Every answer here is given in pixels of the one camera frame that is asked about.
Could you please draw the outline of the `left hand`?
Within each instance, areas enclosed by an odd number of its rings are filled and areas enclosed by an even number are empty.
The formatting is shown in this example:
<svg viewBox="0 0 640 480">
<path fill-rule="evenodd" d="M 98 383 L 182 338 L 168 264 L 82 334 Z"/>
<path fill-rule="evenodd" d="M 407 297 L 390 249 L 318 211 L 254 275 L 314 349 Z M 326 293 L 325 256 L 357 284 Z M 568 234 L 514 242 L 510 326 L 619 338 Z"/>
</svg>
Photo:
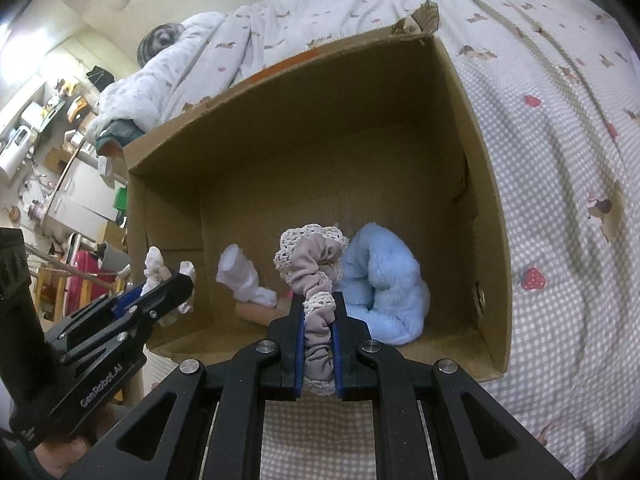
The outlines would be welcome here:
<svg viewBox="0 0 640 480">
<path fill-rule="evenodd" d="M 110 403 L 97 410 L 88 426 L 70 441 L 43 441 L 32 452 L 37 479 L 61 479 L 93 445 L 102 439 L 125 415 L 129 408 Z"/>
</svg>

